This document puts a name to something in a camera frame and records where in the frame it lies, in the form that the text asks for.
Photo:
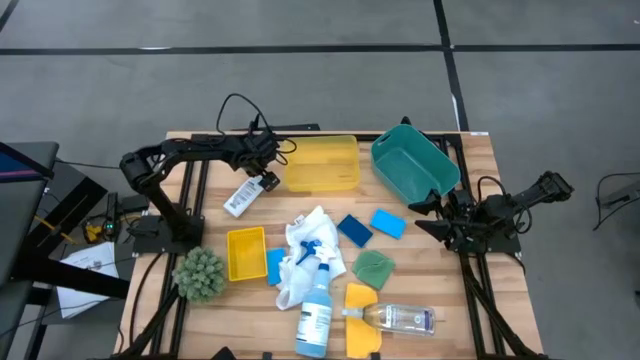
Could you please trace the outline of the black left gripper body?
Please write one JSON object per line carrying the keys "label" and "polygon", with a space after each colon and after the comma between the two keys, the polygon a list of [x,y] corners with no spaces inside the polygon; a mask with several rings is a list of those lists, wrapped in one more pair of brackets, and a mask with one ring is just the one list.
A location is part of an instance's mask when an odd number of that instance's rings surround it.
{"label": "black left gripper body", "polygon": [[250,177],[258,177],[259,185],[267,192],[274,190],[279,184],[278,176],[268,169],[269,164],[278,156],[279,144],[271,130],[260,133],[249,131],[241,137],[244,146],[238,163]]}

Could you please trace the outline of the light blue sponge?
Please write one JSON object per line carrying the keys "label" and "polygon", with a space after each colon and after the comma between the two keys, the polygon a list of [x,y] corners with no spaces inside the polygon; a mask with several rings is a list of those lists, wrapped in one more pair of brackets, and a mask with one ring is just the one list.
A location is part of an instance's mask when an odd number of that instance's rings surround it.
{"label": "light blue sponge", "polygon": [[406,221],[383,209],[377,209],[370,220],[370,226],[395,239],[400,239],[406,229]]}
{"label": "light blue sponge", "polygon": [[273,248],[266,252],[267,284],[269,286],[276,286],[281,282],[279,264],[285,256],[286,250],[284,248]]}

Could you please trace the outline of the small white labelled bottle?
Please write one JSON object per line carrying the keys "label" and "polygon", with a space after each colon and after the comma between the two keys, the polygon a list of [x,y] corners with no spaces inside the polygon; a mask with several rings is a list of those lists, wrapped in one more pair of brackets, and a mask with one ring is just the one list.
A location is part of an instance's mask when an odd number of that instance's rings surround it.
{"label": "small white labelled bottle", "polygon": [[232,216],[240,217],[264,191],[260,185],[262,179],[262,176],[247,179],[223,204],[223,208]]}

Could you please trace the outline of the clear pump bottle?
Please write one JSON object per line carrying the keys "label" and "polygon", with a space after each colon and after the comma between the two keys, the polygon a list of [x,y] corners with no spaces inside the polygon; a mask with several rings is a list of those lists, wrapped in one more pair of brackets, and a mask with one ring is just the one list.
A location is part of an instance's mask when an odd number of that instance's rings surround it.
{"label": "clear pump bottle", "polygon": [[435,312],[430,307],[373,303],[363,307],[346,307],[342,315],[362,320],[386,332],[420,336],[432,336],[435,333]]}

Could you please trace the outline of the white cloth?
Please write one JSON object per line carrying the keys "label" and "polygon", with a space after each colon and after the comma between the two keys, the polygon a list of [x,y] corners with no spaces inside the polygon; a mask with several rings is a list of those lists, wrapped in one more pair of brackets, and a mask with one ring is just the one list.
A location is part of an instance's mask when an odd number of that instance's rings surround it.
{"label": "white cloth", "polygon": [[308,215],[300,215],[292,224],[287,224],[285,236],[289,254],[278,264],[281,281],[277,284],[280,293],[276,297],[276,306],[279,310],[287,310],[302,303],[304,296],[311,290],[321,263],[321,259],[314,254],[302,259],[307,253],[303,242],[311,244],[319,241],[335,253],[328,260],[329,283],[346,272],[337,228],[321,206],[316,206]]}

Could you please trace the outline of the spray bottle with blue trigger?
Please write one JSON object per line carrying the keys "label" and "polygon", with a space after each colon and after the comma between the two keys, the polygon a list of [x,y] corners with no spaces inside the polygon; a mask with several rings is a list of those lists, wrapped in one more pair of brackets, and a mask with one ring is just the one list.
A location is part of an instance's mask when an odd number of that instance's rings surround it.
{"label": "spray bottle with blue trigger", "polygon": [[329,260],[335,256],[335,252],[319,240],[307,243],[306,248],[307,253],[303,259],[315,256],[319,259],[319,265],[314,274],[311,289],[302,301],[295,351],[298,355],[310,358],[324,358],[333,312]]}

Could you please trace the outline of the yellow translucent plastic bin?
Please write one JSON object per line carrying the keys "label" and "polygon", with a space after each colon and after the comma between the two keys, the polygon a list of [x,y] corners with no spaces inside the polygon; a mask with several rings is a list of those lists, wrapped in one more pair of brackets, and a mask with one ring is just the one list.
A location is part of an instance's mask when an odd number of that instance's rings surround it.
{"label": "yellow translucent plastic bin", "polygon": [[359,146],[353,135],[293,137],[284,180],[292,192],[351,190],[360,182]]}

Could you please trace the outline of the green cloth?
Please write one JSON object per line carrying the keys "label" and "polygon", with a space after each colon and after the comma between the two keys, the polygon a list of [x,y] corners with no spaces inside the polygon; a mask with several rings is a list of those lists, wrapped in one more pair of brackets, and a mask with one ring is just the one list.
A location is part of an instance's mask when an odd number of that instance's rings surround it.
{"label": "green cloth", "polygon": [[351,270],[358,280],[376,290],[381,290],[395,266],[391,258],[379,251],[367,250],[359,254]]}

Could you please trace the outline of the yellow slotted plastic basket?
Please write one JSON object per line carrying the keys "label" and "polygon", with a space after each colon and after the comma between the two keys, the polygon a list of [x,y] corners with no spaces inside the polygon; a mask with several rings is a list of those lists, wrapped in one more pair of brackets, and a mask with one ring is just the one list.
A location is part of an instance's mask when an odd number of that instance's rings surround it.
{"label": "yellow slotted plastic basket", "polygon": [[228,278],[232,282],[267,276],[263,227],[238,229],[227,233],[227,266]]}

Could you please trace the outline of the black power brick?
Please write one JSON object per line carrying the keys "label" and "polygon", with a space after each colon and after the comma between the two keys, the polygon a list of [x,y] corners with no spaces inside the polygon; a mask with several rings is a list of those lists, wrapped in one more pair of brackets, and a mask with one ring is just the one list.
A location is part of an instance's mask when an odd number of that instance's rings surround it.
{"label": "black power brick", "polygon": [[133,195],[125,197],[120,201],[120,211],[122,214],[142,212],[149,208],[149,201],[144,195]]}

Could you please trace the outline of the yellow cloth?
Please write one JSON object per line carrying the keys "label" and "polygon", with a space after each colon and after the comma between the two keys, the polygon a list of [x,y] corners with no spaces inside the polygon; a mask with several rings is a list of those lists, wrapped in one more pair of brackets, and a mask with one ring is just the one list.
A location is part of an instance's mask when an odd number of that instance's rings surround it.
{"label": "yellow cloth", "polygon": [[[366,285],[349,283],[346,287],[344,308],[360,309],[378,302],[377,293]],[[369,358],[382,344],[381,331],[361,318],[346,316],[346,356],[353,359]]]}

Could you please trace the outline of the green artificial plant ball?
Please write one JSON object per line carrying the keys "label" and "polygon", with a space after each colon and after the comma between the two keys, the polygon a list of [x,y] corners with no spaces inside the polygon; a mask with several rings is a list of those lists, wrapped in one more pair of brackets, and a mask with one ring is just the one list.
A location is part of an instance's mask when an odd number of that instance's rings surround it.
{"label": "green artificial plant ball", "polygon": [[173,271],[173,282],[188,302],[210,302],[226,289],[224,262],[211,249],[195,247]]}

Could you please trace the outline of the white paper sheets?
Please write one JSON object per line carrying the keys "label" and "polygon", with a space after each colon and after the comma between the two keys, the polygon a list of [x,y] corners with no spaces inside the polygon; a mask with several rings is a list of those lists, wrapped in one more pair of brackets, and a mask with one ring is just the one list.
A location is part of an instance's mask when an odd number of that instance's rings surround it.
{"label": "white paper sheets", "polygon": [[[111,242],[95,245],[72,253],[62,263],[118,278],[115,265],[115,249]],[[107,296],[57,287],[59,307],[63,319],[73,318],[108,299]]]}

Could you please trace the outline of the dark laptop with blue screen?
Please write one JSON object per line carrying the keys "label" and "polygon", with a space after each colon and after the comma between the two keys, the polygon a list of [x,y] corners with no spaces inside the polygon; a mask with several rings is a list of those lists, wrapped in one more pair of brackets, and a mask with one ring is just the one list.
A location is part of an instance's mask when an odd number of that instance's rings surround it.
{"label": "dark laptop with blue screen", "polygon": [[34,159],[8,143],[0,142],[0,183],[50,180],[54,177],[53,164],[59,150],[56,142],[26,142],[20,146],[35,150]]}

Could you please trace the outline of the black rear clamp bracket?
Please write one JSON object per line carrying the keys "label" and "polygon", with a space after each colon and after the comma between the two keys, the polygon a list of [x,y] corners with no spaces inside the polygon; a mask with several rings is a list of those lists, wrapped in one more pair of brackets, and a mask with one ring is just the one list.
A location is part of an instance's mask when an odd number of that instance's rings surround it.
{"label": "black rear clamp bracket", "polygon": [[[293,124],[293,125],[269,125],[268,126],[274,132],[280,131],[320,131],[321,128],[317,123],[304,123],[304,124]],[[248,131],[248,130],[265,130],[268,128],[264,123],[262,123],[258,116],[252,121],[249,122],[249,125],[246,128],[237,128],[237,131]]]}

